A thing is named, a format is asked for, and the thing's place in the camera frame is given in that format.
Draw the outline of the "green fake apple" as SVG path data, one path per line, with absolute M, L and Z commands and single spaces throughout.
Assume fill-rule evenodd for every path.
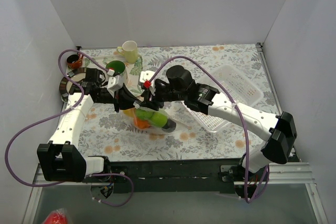
M 149 119 L 150 124 L 159 128 L 162 128 L 168 120 L 168 117 L 165 114 L 160 112 L 154 112 L 152 117 Z

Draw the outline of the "clear zip top bag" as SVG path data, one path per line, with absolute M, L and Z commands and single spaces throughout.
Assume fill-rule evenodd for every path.
M 183 124 L 169 116 L 164 109 L 157 104 L 152 106 L 143 99 L 121 99 L 119 109 L 125 121 L 139 131 L 167 135 L 183 129 Z

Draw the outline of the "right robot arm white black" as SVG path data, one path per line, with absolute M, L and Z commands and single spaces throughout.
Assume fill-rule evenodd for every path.
M 290 113 L 276 115 L 241 102 L 233 103 L 217 88 L 197 83 L 191 73 L 180 65 L 167 70 L 167 82 L 153 80 L 153 76 L 153 71 L 143 71 L 140 74 L 139 84 L 145 90 L 144 107 L 158 110 L 164 102 L 182 101 L 192 111 L 246 127 L 264 141 L 242 157 L 237 168 L 242 180 L 251 180 L 269 163 L 287 163 L 297 138 L 295 122 Z

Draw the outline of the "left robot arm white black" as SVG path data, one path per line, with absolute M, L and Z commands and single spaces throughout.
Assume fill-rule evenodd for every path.
M 88 69 L 81 81 L 69 79 L 72 83 L 65 114 L 49 139 L 40 144 L 37 156 L 45 180 L 50 182 L 82 182 L 94 175 L 100 182 L 111 178 L 112 170 L 106 156 L 84 157 L 78 151 L 79 137 L 86 117 L 95 103 L 112 104 L 116 112 L 133 107 L 136 97 L 127 89 L 125 78 L 107 72 L 107 86 L 103 87 L 103 72 Z

